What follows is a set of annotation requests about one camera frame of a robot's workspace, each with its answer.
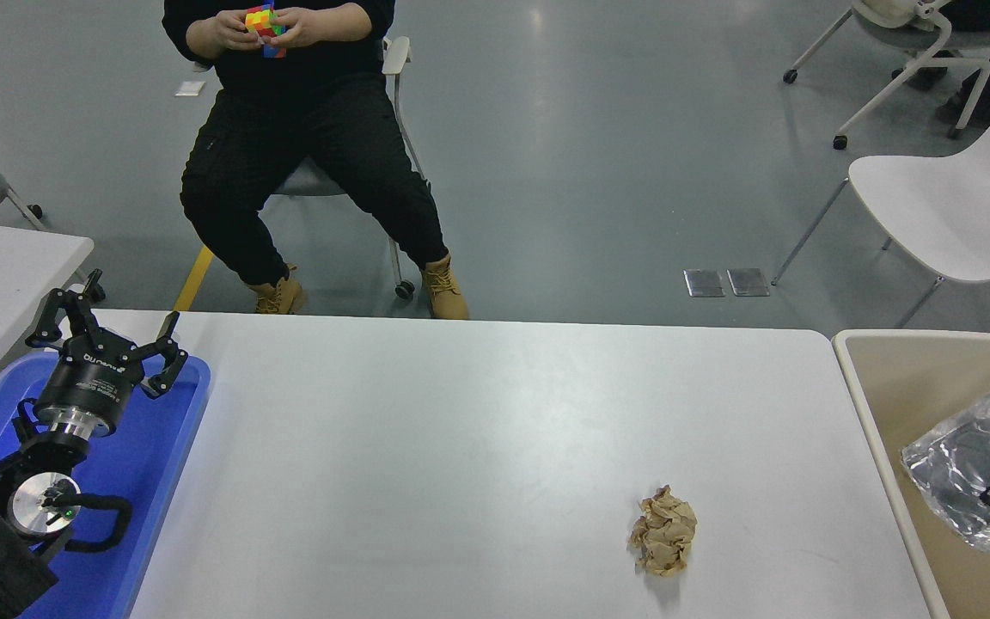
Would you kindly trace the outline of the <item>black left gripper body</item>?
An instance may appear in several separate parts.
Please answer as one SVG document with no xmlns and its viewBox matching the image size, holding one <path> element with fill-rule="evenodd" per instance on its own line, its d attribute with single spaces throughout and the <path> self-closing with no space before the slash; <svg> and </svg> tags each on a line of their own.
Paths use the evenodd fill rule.
<svg viewBox="0 0 990 619">
<path fill-rule="evenodd" d="M 143 380 L 141 361 L 121 361 L 134 346 L 117 334 L 102 334 L 97 342 L 85 334 L 71 337 L 36 400 L 35 415 L 50 424 L 56 410 L 74 408 L 105 424 L 120 423 L 135 385 Z"/>
</svg>

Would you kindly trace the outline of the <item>person's right hand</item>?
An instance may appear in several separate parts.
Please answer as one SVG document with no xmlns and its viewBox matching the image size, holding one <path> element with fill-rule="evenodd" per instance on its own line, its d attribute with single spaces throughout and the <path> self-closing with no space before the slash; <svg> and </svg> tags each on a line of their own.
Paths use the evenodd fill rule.
<svg viewBox="0 0 990 619">
<path fill-rule="evenodd" d="M 193 55 L 216 60 L 227 51 L 258 51 L 258 35 L 245 28 L 246 10 L 223 10 L 189 25 L 186 42 Z"/>
</svg>

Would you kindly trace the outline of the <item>person's left hand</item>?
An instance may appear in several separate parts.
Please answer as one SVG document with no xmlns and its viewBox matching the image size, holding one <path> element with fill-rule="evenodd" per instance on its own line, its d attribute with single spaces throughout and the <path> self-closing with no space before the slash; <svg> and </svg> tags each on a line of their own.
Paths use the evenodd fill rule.
<svg viewBox="0 0 990 619">
<path fill-rule="evenodd" d="M 267 45 L 271 48 L 299 48 L 327 40 L 329 13 L 329 10 L 299 7 L 275 10 L 272 24 L 282 25 L 285 32 L 271 38 Z"/>
</svg>

